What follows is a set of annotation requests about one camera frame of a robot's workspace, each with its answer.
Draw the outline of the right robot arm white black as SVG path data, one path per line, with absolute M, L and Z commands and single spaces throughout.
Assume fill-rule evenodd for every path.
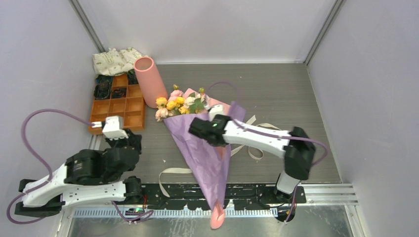
M 300 127 L 292 131 L 272 130 L 249 125 L 229 116 L 216 115 L 211 121 L 194 118 L 189 133 L 214 147 L 245 145 L 274 154 L 284 160 L 274 190 L 277 201 L 288 202 L 300 181 L 307 180 L 316 153 L 313 140 Z

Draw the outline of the artificial flower bunch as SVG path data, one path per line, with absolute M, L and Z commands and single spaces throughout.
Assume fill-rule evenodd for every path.
M 168 99 L 164 97 L 156 99 L 155 119 L 162 121 L 172 116 L 203 113 L 209 105 L 208 100 L 209 97 L 203 87 L 198 92 L 192 90 L 187 93 L 181 91 L 179 86 L 174 84 Z

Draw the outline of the purple and pink wrapping paper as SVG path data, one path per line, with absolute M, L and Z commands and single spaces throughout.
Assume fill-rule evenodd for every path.
M 207 141 L 190 134 L 188 130 L 194 118 L 209 120 L 207 110 L 213 105 L 223 104 L 225 115 L 239 121 L 244 120 L 246 110 L 235 101 L 228 105 L 209 97 L 208 102 L 209 105 L 203 113 L 172 116 L 163 120 L 188 165 L 187 168 L 167 168 L 163 173 L 194 175 L 211 208 L 210 227 L 218 229 L 225 220 L 223 202 L 230 158 L 238 150 L 229 145 L 213 147 Z

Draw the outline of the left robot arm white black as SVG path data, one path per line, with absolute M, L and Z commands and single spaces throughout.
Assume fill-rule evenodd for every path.
M 23 179 L 14 213 L 44 218 L 57 215 L 62 209 L 80 204 L 113 201 L 116 204 L 137 204 L 143 200 L 141 180 L 121 176 L 133 171 L 142 152 L 142 135 L 125 130 L 127 138 L 106 139 L 109 148 L 103 151 L 84 149 L 69 157 L 51 175 L 40 180 Z

